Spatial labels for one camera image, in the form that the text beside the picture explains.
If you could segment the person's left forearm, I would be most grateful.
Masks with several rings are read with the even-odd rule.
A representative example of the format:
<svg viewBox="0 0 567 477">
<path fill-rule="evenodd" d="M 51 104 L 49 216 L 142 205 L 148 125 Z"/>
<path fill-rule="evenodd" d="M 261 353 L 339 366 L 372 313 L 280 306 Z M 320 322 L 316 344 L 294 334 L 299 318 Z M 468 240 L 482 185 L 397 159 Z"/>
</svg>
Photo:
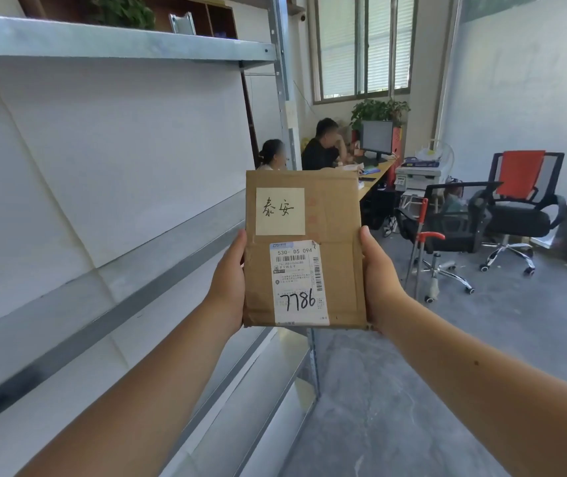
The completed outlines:
<svg viewBox="0 0 567 477">
<path fill-rule="evenodd" d="M 16 477 L 158 477 L 240 328 L 243 299 L 206 296 Z"/>
</svg>

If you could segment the white electric fan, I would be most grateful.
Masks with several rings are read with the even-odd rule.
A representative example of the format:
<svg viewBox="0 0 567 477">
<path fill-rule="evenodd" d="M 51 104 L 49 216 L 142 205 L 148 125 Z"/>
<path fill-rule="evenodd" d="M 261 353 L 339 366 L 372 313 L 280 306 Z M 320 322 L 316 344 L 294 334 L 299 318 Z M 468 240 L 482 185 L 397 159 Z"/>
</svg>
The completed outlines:
<svg viewBox="0 0 567 477">
<path fill-rule="evenodd" d="M 415 166 L 451 171 L 454 161 L 455 153 L 453 148 L 448 143 L 434 138 L 430 140 L 427 146 L 416 152 Z"/>
</svg>

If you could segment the red handled hand trolley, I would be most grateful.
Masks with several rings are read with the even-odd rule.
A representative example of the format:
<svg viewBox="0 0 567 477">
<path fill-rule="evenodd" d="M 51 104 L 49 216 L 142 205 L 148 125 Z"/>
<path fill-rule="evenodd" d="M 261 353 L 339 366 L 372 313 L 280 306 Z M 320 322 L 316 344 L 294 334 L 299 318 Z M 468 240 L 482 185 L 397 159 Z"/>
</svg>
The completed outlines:
<svg viewBox="0 0 567 477">
<path fill-rule="evenodd" d="M 409 265 L 406 276 L 404 278 L 404 288 L 407 288 L 410 279 L 414 279 L 413 297 L 416 300 L 420 298 L 421 276 L 425 272 L 429 272 L 431 280 L 427 294 L 424 296 L 425 303 L 432 303 L 438 298 L 438 253 L 433 253 L 431 263 L 425 261 L 426 243 L 429 240 L 445 240 L 445 236 L 439 232 L 431 232 L 425 230 L 425 219 L 428 210 L 428 199 L 423 198 L 420 205 L 418 216 L 414 216 L 400 209 L 400 227 L 401 234 L 412 242 L 413 248 L 409 259 Z"/>
</svg>

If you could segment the black mesh office chair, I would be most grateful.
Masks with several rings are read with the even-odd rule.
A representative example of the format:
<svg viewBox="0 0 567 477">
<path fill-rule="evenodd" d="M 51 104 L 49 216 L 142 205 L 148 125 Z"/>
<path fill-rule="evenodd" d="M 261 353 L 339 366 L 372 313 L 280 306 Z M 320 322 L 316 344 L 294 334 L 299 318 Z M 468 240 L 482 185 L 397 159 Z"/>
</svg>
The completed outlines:
<svg viewBox="0 0 567 477">
<path fill-rule="evenodd" d="M 487 206 L 499 185 L 500 183 L 489 181 L 429 185 L 423 197 L 428 199 L 425 230 L 439 232 L 446 237 L 445 240 L 433 239 L 426 243 L 425 261 L 431 263 L 433 253 L 438 253 L 438 280 L 440 277 L 455 280 L 462 284 L 467 294 L 473 294 L 475 288 L 455 272 L 454 261 L 441 261 L 442 253 L 473 254 L 481 248 L 484 231 L 492 218 Z M 395 216 L 401 234 L 400 209 L 412 213 L 406 208 L 396 209 Z M 412 215 L 418 216 L 419 212 L 420 209 Z M 431 280 L 429 272 L 425 272 L 421 276 L 421 282 L 426 274 L 429 279 L 425 295 Z"/>
</svg>

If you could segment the window with blinds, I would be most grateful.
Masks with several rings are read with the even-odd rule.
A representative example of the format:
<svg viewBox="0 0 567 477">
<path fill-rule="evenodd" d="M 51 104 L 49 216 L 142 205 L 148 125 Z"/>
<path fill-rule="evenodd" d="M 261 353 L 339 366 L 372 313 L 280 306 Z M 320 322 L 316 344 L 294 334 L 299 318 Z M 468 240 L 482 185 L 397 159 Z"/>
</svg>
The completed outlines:
<svg viewBox="0 0 567 477">
<path fill-rule="evenodd" d="M 317 103 L 406 95 L 419 0 L 308 0 Z"/>
</svg>

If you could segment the person's left hand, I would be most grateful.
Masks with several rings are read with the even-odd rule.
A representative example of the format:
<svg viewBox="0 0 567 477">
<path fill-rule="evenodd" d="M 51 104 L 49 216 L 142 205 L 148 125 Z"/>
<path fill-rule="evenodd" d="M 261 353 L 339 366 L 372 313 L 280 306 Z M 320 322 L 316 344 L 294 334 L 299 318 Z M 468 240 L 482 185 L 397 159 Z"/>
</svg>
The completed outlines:
<svg viewBox="0 0 567 477">
<path fill-rule="evenodd" d="M 219 328 L 227 338 L 236 333 L 242 325 L 245 291 L 243 269 L 236 273 L 223 273 L 220 259 L 204 299 L 204 305 L 214 315 L 215 327 Z"/>
</svg>

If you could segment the person's right forearm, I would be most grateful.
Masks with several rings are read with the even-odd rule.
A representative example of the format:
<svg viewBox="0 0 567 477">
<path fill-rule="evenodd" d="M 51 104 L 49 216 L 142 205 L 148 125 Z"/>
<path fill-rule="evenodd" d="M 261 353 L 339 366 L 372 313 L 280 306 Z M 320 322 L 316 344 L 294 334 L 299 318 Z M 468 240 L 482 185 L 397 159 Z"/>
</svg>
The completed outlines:
<svg viewBox="0 0 567 477">
<path fill-rule="evenodd" d="M 567 383 L 484 344 L 406 294 L 374 324 L 512 477 L 567 477 Z"/>
</svg>

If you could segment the black computer monitor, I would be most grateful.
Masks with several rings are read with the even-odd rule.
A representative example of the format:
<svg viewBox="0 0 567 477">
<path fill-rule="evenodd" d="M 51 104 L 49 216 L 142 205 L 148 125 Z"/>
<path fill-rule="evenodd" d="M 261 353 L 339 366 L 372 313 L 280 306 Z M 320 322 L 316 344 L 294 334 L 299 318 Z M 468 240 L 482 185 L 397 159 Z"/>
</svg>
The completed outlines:
<svg viewBox="0 0 567 477">
<path fill-rule="evenodd" d="M 391 120 L 362 120 L 360 122 L 360 149 L 373 156 L 365 157 L 378 166 L 384 156 L 393 154 L 393 122 Z"/>
</svg>

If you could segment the brown cardboard parcel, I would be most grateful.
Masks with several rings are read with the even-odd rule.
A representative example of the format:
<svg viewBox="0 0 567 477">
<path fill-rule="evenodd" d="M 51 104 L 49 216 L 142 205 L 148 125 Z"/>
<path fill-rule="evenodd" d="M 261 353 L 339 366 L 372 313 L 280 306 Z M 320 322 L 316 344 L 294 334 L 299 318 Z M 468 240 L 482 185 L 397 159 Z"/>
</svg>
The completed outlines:
<svg viewBox="0 0 567 477">
<path fill-rule="evenodd" d="M 245 327 L 370 328 L 359 175 L 246 173 Z"/>
</svg>

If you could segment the green leafy plant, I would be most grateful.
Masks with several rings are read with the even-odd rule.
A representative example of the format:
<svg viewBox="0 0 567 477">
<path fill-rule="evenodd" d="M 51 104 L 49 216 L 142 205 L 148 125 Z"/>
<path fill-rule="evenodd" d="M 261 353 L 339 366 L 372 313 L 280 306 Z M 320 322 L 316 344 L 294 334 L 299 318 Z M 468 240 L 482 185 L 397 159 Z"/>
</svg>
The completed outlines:
<svg viewBox="0 0 567 477">
<path fill-rule="evenodd" d="M 155 30 L 155 14 L 144 0 L 90 0 L 94 20 L 103 26 Z"/>
</svg>

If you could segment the white printer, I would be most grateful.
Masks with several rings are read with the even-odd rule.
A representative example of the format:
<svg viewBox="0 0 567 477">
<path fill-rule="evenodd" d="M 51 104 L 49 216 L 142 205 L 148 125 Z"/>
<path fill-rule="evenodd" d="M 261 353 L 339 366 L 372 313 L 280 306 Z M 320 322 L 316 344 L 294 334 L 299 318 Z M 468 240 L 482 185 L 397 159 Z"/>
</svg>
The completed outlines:
<svg viewBox="0 0 567 477">
<path fill-rule="evenodd" d="M 430 185 L 443 184 L 449 176 L 448 167 L 416 167 L 403 164 L 395 171 L 394 188 L 407 196 L 424 196 Z"/>
</svg>

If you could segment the black office chair orange back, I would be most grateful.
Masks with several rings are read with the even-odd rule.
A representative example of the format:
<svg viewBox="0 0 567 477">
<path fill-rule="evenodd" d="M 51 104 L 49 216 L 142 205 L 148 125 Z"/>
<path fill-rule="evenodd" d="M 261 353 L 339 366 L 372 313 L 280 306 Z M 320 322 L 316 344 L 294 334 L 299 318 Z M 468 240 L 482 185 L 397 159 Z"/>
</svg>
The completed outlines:
<svg viewBox="0 0 567 477">
<path fill-rule="evenodd" d="M 488 272 L 498 256 L 510 252 L 526 263 L 524 275 L 535 273 L 534 249 L 529 242 L 510 242 L 510 238 L 541 239 L 565 219 L 567 202 L 556 188 L 563 166 L 563 152 L 518 150 L 497 152 L 489 170 L 489 182 L 500 183 L 489 200 L 491 221 L 486 235 L 498 235 L 498 243 L 483 242 L 493 251 L 480 265 Z"/>
</svg>

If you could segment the grey metal shelving rack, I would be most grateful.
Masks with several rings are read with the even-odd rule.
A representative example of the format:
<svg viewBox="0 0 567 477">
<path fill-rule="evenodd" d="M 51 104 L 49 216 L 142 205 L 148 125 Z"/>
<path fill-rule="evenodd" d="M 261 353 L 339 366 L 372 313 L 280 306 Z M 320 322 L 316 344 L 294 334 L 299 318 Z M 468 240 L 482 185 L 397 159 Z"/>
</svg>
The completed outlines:
<svg viewBox="0 0 567 477">
<path fill-rule="evenodd" d="M 245 224 L 258 116 L 301 169 L 289 0 L 238 39 L 26 17 L 0 0 L 0 477 L 206 294 Z"/>
</svg>

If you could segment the green potted plant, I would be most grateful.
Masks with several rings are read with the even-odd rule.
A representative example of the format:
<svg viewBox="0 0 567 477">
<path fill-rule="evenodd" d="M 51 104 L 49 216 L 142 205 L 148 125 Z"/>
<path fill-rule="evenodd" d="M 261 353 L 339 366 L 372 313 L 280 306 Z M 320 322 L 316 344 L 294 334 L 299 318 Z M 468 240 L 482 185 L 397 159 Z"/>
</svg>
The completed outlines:
<svg viewBox="0 0 567 477">
<path fill-rule="evenodd" d="M 351 127 L 360 131 L 363 121 L 390 121 L 394 127 L 401 127 L 410 110 L 407 102 L 396 101 L 392 98 L 387 101 L 366 98 L 353 107 Z"/>
</svg>

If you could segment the person's right hand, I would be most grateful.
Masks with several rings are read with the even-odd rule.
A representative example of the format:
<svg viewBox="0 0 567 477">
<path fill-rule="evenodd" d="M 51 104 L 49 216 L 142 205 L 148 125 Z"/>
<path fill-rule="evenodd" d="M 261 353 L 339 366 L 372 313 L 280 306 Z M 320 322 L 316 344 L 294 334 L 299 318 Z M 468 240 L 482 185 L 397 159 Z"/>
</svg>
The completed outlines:
<svg viewBox="0 0 567 477">
<path fill-rule="evenodd" d="M 402 288 L 389 255 L 384 272 L 364 273 L 364 289 L 369 320 L 382 335 L 391 337 L 409 316 L 413 300 Z"/>
</svg>

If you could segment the wooden office desk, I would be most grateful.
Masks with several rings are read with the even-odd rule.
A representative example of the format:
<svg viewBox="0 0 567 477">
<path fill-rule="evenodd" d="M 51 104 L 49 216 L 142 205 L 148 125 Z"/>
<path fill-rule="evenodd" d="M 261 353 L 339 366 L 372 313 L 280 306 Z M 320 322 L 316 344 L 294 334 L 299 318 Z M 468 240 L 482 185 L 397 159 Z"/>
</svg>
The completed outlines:
<svg viewBox="0 0 567 477">
<path fill-rule="evenodd" d="M 346 169 L 345 166 L 338 162 L 335 166 L 335 171 L 348 173 L 348 179 L 354 180 L 354 176 L 357 179 L 357 189 L 359 202 L 362 202 L 364 198 L 372 191 L 379 183 L 382 183 L 387 179 L 387 173 L 389 169 L 397 165 L 399 159 L 396 155 L 392 154 L 386 158 L 383 158 L 377 166 L 371 168 L 371 172 L 364 169 L 361 174 L 354 171 L 353 169 Z"/>
</svg>

